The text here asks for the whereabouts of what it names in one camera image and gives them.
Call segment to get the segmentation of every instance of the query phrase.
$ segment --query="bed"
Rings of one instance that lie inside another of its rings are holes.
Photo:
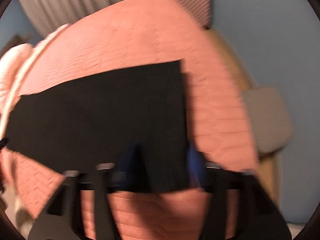
[[[27,53],[2,106],[3,136],[20,95],[95,73],[182,59],[187,75],[188,136],[225,169],[257,169],[251,128],[225,62],[200,25],[175,0],[124,0],[49,34]],[[2,171],[36,218],[63,176],[2,150]],[[237,192],[229,191],[226,238],[233,236]],[[166,194],[109,195],[122,239],[197,239],[208,195],[199,189]],[[82,192],[86,235],[95,239],[93,192]]]

